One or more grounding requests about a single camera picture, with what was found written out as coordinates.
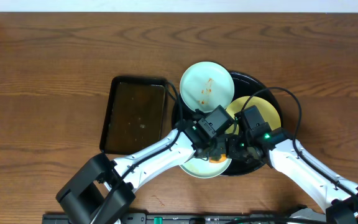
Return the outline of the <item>orange green scrub sponge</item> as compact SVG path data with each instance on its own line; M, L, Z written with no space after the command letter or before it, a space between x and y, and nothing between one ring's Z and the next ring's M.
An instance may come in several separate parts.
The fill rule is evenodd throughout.
M220 155L217 155L217 156L211 156L209 157L209 162L210 163L215 163L215 164L219 164L219 163L222 163L226 160L226 155L225 154L220 154Z

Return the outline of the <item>mint plate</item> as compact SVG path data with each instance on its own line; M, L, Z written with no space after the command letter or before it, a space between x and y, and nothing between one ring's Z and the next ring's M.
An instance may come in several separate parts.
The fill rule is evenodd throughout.
M234 97L234 81L220 64L198 62L180 80L180 95L187 107L209 113L218 106L227 108Z
M231 164L232 159L220 163L211 163L202 159L192 158L180 165L187 174L200 179L209 179L221 175Z

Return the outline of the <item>yellow plate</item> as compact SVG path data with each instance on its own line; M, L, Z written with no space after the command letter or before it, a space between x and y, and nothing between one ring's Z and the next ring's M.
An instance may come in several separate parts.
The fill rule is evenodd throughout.
M240 98L234 100L226 108L226 112L234 118L234 115L237 112L240 112L240 110L244 106L244 103L248 99L249 99L249 96L243 96L243 97L240 97ZM267 100L264 100L262 98L255 96L248 102L248 104L246 105L246 108L251 107L251 106L256 106L258 108L263 119L266 122L268 122L268 124L270 125L270 128L272 130L282 126L282 120L280 118L280 115L278 114L278 111Z

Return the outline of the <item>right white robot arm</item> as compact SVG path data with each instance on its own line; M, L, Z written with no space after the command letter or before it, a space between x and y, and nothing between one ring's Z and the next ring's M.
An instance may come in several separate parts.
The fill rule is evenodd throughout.
M306 192L325 213L327 223L357 223L358 184L335 173L311 155L288 131L248 129L228 138L228 153L244 152L283 173Z

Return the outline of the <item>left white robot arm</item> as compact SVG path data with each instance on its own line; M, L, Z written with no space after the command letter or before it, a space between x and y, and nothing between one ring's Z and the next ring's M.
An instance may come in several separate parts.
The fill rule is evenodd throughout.
M109 160L100 153L57 193L56 200L71 223L116 223L144 184L166 170L184 164L213 145L229 124L187 121L180 129L134 154Z

